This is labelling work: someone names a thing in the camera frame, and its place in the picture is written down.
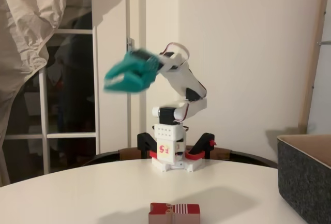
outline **red and white box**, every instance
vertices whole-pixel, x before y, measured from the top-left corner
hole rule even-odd
[[[198,204],[151,203],[148,224],[200,224]]]

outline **window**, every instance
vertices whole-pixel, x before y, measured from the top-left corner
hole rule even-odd
[[[12,183],[81,166],[98,153],[94,49],[92,0],[67,0],[46,68],[11,109],[3,148]]]

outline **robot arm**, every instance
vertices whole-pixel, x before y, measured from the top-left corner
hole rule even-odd
[[[169,45],[176,45],[186,51],[167,52]],[[149,151],[152,163],[162,171],[186,169],[193,171],[201,165],[202,158],[209,158],[214,149],[214,135],[205,133],[194,147],[186,150],[186,131],[182,122],[207,107],[207,90],[195,78],[187,63],[189,52],[177,43],[171,43],[164,52],[154,55],[144,50],[128,52],[124,60],[115,65],[105,77],[104,89],[122,92],[140,92],[162,74],[181,95],[179,101],[154,107],[153,116],[159,118],[154,125],[154,140],[149,134],[138,135],[138,149],[142,154]]]

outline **glass pane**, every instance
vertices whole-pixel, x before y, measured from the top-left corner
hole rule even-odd
[[[49,132],[94,132],[92,35],[54,35],[47,49]]]
[[[67,0],[60,28],[92,29],[92,1]]]
[[[41,133],[39,73],[18,92],[10,111],[6,135]]]
[[[42,140],[5,140],[3,150],[11,183],[43,175]]]
[[[80,167],[96,155],[95,138],[49,139],[51,172]]]

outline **chair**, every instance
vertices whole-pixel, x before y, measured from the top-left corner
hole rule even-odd
[[[187,150],[190,150],[192,146],[188,145]],[[85,163],[83,166],[91,166],[99,163],[108,163],[114,161],[123,160],[134,160],[134,159],[150,159],[149,154],[143,153],[138,150],[137,147],[125,148],[115,152],[103,153],[96,155],[92,160]],[[270,161],[268,159],[255,156],[252,154],[234,152],[232,150],[223,149],[215,147],[213,151],[210,152],[210,159],[214,160],[225,160],[240,163],[249,163],[257,166],[265,166],[270,168],[277,168],[277,163]]]

